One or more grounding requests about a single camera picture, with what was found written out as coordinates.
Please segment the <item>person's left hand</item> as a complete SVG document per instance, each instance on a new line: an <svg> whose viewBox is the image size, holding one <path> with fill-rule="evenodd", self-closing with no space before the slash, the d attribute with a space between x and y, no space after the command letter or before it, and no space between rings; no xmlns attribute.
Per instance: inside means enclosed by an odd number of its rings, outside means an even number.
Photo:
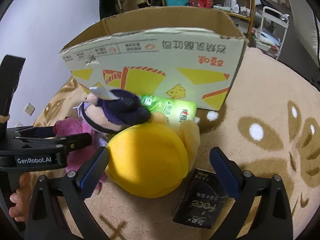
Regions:
<svg viewBox="0 0 320 240"><path fill-rule="evenodd" d="M31 197L31 176L26 172L20 176L16 192L10 196L10 201L14 206L9 209L9 215L17 222L26 222L29 213L29 204Z"/></svg>

